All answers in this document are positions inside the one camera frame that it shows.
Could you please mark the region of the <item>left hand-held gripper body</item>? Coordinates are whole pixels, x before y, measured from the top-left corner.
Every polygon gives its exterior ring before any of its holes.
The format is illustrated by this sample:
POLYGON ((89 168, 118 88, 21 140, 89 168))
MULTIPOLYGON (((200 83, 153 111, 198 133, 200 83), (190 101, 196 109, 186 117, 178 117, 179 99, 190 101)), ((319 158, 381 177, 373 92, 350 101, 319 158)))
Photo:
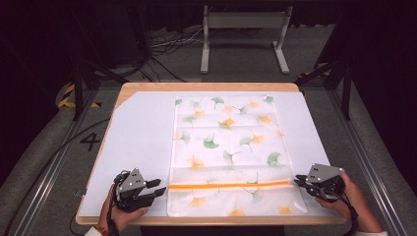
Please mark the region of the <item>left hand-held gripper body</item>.
POLYGON ((150 207, 154 194, 142 195, 144 188, 149 189, 149 183, 143 178, 140 170, 122 171, 114 179, 113 202, 125 212, 133 212, 142 207, 150 207))

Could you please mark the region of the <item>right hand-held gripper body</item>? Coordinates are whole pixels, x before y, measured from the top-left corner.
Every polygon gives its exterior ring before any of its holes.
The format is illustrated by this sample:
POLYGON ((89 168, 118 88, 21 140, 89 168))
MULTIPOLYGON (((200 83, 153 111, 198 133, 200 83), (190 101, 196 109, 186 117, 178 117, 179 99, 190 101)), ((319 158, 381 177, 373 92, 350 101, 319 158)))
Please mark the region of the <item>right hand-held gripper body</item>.
POLYGON ((315 163, 307 177, 307 192, 325 201, 337 201, 344 193, 345 183, 340 174, 343 168, 315 163))

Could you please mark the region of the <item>leaf-print bag with orange zipper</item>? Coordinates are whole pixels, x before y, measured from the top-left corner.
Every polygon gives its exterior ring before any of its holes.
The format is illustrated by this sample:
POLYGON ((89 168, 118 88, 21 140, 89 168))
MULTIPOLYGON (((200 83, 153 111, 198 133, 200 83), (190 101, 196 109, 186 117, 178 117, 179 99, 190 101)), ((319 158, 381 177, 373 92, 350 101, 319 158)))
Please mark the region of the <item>leaf-print bag with orange zipper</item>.
POLYGON ((304 214, 294 177, 271 95, 175 100, 168 215, 304 214))

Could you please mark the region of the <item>person's left hand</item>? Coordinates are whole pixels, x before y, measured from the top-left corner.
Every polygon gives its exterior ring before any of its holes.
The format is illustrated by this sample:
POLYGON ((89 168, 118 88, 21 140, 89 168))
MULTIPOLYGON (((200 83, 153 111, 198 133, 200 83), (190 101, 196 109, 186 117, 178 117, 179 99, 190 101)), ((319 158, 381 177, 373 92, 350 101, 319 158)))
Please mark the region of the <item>person's left hand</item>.
POLYGON ((117 206, 111 205, 112 191, 114 186, 109 188, 107 197, 103 202, 100 216, 95 228, 101 233, 102 236, 107 236, 109 233, 109 226, 107 223, 107 214, 111 211, 111 217, 119 232, 123 231, 131 222, 145 215, 149 209, 147 207, 139 208, 133 212, 124 212, 117 206))

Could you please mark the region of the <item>person's right hand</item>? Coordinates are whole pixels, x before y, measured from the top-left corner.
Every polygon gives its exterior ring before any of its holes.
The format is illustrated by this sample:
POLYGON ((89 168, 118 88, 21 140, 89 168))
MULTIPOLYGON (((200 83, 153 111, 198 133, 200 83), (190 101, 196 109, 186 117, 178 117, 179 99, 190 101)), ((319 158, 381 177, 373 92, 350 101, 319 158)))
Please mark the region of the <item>person's right hand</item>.
MULTIPOLYGON (((358 236, 358 232, 385 231, 372 213, 360 188, 350 179, 346 173, 341 173, 340 177, 345 183, 345 197, 349 200, 350 204, 354 207, 358 214, 358 229, 354 236, 358 236)), ((316 198, 316 202, 321 207, 337 211, 347 220, 351 219, 351 212, 348 206, 342 201, 337 201, 331 204, 322 199, 316 198)))

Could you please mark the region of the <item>white paper sheet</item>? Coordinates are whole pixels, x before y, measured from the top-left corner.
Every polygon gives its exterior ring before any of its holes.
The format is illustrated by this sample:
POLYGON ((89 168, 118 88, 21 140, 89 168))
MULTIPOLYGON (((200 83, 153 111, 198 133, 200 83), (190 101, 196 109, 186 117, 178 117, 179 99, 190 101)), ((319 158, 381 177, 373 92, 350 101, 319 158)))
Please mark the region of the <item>white paper sheet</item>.
MULTIPOLYGON (((90 175, 87 194, 79 209, 80 217, 96 216, 100 203, 114 177, 122 171, 138 168, 145 179, 160 179, 165 194, 156 199, 149 213, 167 214, 168 185, 174 137, 175 100, 183 96, 269 94, 274 99, 281 128, 292 158, 295 176, 305 174, 313 163, 328 158, 301 92, 137 92, 113 112, 100 154, 90 175)), ((323 216, 326 211, 300 190, 308 211, 299 215, 323 216)))

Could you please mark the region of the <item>black metal stand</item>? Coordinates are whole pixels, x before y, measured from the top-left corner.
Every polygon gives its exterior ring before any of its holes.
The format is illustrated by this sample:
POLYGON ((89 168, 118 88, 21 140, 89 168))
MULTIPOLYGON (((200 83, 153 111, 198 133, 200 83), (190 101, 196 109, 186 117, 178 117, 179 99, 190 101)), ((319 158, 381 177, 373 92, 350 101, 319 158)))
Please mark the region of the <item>black metal stand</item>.
POLYGON ((126 84, 127 80, 121 76, 116 75, 105 67, 99 66, 89 60, 76 60, 73 63, 74 72, 74 85, 75 85, 75 115, 73 120, 77 121, 86 105, 84 103, 83 85, 86 85, 89 89, 98 89, 99 81, 97 76, 94 74, 95 71, 100 72, 104 76, 108 77, 121 85, 126 84))
POLYGON ((324 81, 324 87, 326 90, 335 90, 340 82, 342 85, 342 99, 341 99, 341 111, 346 120, 350 120, 349 107, 350 107, 350 93, 351 93, 351 68, 348 62, 345 61, 333 61, 326 63, 318 69, 309 74, 301 74, 300 78, 296 80, 295 85, 298 87, 306 84, 312 79, 317 78, 321 74, 328 72, 328 76, 324 81))

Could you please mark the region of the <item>yellow black hazard tape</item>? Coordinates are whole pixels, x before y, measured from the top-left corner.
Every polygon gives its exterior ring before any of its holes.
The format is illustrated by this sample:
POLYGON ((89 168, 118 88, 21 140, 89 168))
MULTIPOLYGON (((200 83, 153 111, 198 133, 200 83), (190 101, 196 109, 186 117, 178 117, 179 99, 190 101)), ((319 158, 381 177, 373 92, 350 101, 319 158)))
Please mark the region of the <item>yellow black hazard tape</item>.
POLYGON ((70 107, 75 108, 76 103, 70 101, 71 93, 75 90, 75 85, 73 83, 70 83, 67 88, 64 91, 64 94, 61 98, 61 100, 58 102, 58 107, 70 107))

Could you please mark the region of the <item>grey metal stand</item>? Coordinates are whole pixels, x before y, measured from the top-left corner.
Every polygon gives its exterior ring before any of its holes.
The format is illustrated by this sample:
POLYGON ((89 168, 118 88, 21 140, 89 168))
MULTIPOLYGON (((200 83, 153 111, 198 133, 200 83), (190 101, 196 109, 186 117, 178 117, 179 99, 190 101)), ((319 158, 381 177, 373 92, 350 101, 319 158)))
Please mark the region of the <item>grey metal stand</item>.
POLYGON ((277 40, 271 43, 281 73, 289 74, 289 67, 282 51, 282 45, 289 27, 293 7, 278 12, 211 12, 204 7, 202 49, 202 74, 209 72, 209 30, 210 29, 279 29, 277 40))

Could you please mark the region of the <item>aluminium rail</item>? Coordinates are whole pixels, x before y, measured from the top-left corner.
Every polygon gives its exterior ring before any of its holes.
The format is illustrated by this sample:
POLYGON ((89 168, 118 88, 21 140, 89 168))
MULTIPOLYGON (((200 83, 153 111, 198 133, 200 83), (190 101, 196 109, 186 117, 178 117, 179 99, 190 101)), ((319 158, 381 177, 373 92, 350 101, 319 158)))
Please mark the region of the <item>aluminium rail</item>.
POLYGON ((71 142, 83 132, 81 130, 82 124, 96 95, 96 90, 86 92, 86 98, 84 101, 86 107, 81 117, 77 121, 73 121, 71 123, 63 143, 53 152, 51 157, 39 171, 39 176, 35 179, 33 186, 29 190, 29 195, 33 194, 30 198, 30 204, 25 209, 22 218, 19 220, 18 226, 11 236, 29 236, 29 233, 33 228, 35 221, 38 218, 64 165, 71 142))
POLYGON ((342 126, 355 149, 357 162, 365 175, 380 210, 382 211, 388 229, 391 232, 391 236, 409 236, 407 229, 404 227, 392 204, 392 201, 388 196, 387 188, 373 167, 353 124, 345 118, 341 109, 340 98, 334 90, 330 90, 328 92, 328 99, 331 102, 338 118, 341 120, 342 126))

